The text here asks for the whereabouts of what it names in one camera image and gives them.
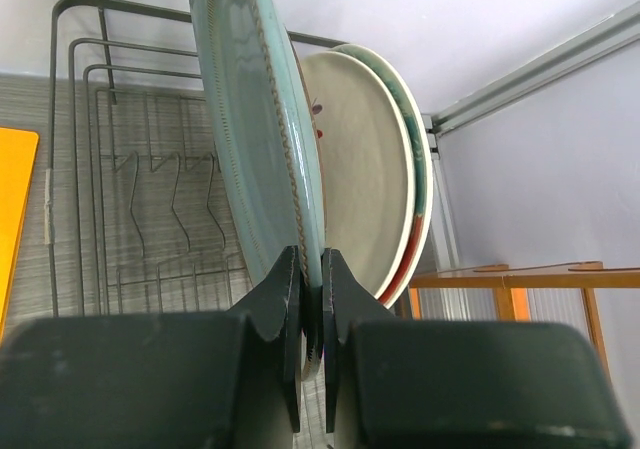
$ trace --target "yellow cutting board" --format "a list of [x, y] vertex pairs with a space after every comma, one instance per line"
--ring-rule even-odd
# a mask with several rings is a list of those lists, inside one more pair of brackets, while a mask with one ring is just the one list
[[0, 340], [36, 158], [38, 134], [0, 127]]

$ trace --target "brown rope pattern on plate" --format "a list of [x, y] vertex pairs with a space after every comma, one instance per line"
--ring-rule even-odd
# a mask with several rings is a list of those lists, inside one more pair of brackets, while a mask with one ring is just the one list
[[287, 137], [287, 128], [284, 122], [284, 116], [282, 114], [282, 104], [280, 102], [280, 96], [276, 86], [276, 80], [273, 71], [273, 65], [271, 64], [271, 57], [269, 55], [269, 47], [267, 46], [266, 38], [264, 35], [264, 28], [262, 27], [262, 21], [260, 20], [260, 12], [256, 4], [256, 0], [250, 0], [251, 15], [253, 16], [254, 23], [258, 29], [258, 37], [260, 38], [260, 45], [262, 46], [264, 54], [264, 62], [267, 65], [267, 74], [269, 76], [269, 83], [271, 85], [271, 96], [273, 97], [273, 103], [276, 107], [276, 115], [278, 116], [278, 125], [280, 126], [280, 138], [282, 139], [282, 147], [284, 149], [284, 156], [287, 162], [287, 171], [289, 172], [289, 180], [291, 182], [291, 190], [293, 192], [293, 206], [296, 215], [296, 224], [298, 227], [298, 244], [300, 246], [300, 260], [302, 262], [302, 277], [304, 282], [309, 285], [309, 266], [307, 262], [307, 247], [305, 242], [304, 227], [302, 225], [302, 214], [300, 210], [300, 198], [298, 195], [298, 183], [296, 182], [294, 170], [293, 170], [293, 158], [291, 156], [291, 145], [289, 138]]
[[[219, 54], [218, 46], [219, 46], [219, 37], [216, 37], [214, 30], [214, 14], [215, 9], [213, 6], [213, 0], [207, 0], [207, 15], [208, 15], [208, 28], [209, 28], [209, 43], [211, 44], [211, 59], [213, 62], [213, 70], [216, 73], [216, 79], [219, 79], [219, 68], [223, 67], [222, 64], [219, 64], [219, 61], [216, 59], [216, 55]], [[222, 121], [222, 133], [224, 134], [224, 139], [227, 148], [231, 147], [231, 130], [229, 128], [229, 120], [227, 118], [227, 112], [225, 110], [223, 96], [222, 96], [222, 88], [220, 87], [220, 83], [218, 80], [215, 81], [214, 84], [216, 90], [216, 99], [218, 101], [218, 113], [220, 114], [220, 119]], [[233, 183], [236, 186], [236, 192], [241, 194], [240, 192], [240, 180], [238, 176], [238, 161], [231, 156], [231, 173], [233, 174]], [[253, 243], [253, 247], [256, 249], [256, 253], [258, 254], [258, 260], [260, 261], [260, 267], [262, 271], [266, 274], [270, 268], [267, 268], [267, 265], [262, 257], [262, 246], [260, 245], [260, 241], [255, 235], [253, 230], [253, 224], [251, 223], [251, 218], [249, 217], [249, 211], [247, 210], [247, 201], [245, 201], [244, 197], [240, 196], [240, 204], [242, 205], [242, 211], [244, 212], [245, 220], [247, 221], [247, 227], [249, 228], [249, 237], [251, 238], [251, 242]]]

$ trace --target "stacked plate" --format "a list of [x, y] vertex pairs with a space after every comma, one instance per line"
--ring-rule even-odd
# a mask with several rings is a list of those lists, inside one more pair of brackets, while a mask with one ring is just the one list
[[382, 57], [351, 44], [298, 65], [272, 0], [190, 3], [252, 282], [298, 245], [317, 289], [322, 253], [333, 247], [390, 307], [420, 258], [433, 196], [426, 133], [406, 84]]

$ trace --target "dish rack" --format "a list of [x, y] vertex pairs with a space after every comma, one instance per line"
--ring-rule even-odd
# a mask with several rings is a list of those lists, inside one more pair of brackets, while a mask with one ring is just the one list
[[[101, 38], [68, 47], [68, 81], [57, 80], [60, 15], [96, 9]], [[198, 73], [123, 66], [112, 49], [167, 57], [195, 52], [108, 36], [106, 11], [190, 24], [189, 13], [122, 0], [61, 0], [52, 18], [45, 244], [51, 313], [101, 315], [227, 309], [252, 287], [240, 252], [201, 91], [125, 86], [114, 73], [200, 79]], [[340, 41], [290, 33], [294, 42]], [[77, 68], [77, 49], [104, 63]], [[106, 83], [93, 76], [106, 72]], [[322, 374], [303, 383], [294, 447], [331, 447], [324, 432]]]

